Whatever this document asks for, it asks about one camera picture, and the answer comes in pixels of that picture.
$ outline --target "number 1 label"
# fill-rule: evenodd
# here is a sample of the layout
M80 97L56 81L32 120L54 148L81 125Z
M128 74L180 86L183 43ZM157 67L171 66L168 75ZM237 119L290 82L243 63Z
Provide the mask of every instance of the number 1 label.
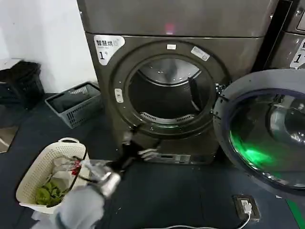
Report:
M305 64L305 39L300 42L300 46L290 62L290 67L298 69L301 65Z

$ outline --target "laundry basket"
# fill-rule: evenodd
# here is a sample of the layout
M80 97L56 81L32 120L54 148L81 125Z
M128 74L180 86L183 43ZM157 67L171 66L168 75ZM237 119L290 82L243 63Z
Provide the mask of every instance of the laundry basket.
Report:
M35 202L37 188L41 187L47 180L54 167L53 160L60 156L77 156L89 160L89 156L86 153L86 147L74 138L65 137L58 142L45 147L18 186L16 199L21 206L29 207L42 213L52 214L60 205L47 208L46 205L38 205ZM90 172L87 168L82 167L79 174L83 177L89 177ZM86 184L86 181L77 177L72 189L77 186L85 186Z

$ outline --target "green light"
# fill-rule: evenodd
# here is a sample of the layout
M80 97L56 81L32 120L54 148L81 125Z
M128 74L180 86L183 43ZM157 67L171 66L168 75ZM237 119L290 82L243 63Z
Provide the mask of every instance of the green light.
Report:
M255 149L253 146L247 146L243 144L241 140L230 133L230 138L235 150L252 166L264 167L266 165L272 165L274 159L270 157L267 153L261 150Z

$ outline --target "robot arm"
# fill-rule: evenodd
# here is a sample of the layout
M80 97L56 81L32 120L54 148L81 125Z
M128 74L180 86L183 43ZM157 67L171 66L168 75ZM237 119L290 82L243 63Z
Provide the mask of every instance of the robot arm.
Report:
M92 174L94 183L70 191L61 205L47 220L36 223L32 229L91 229L103 217L103 206L121 181L122 174L136 158L151 158L155 149L143 149L132 141L132 135L124 137L123 154L105 165L83 161Z

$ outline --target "label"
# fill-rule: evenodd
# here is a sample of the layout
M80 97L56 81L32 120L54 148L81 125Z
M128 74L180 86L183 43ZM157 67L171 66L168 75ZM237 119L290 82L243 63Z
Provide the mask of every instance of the label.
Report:
M177 47L176 44L167 44L166 49L168 49L168 50L175 50L176 47Z
M94 44L101 65L107 65L112 56L125 44L122 36L95 35Z
M114 96L115 96L116 102L118 102L118 103L124 103L122 89L120 89L120 88L115 88L115 89L114 89Z
M290 63L290 67L298 69L304 63L305 63L305 39L303 39L302 43L300 44L298 51L296 52L294 58Z
M200 48L198 48L196 46L193 47L193 49L191 50L191 53L194 54L195 56L199 57L203 61L207 61L210 58L209 54L202 51Z

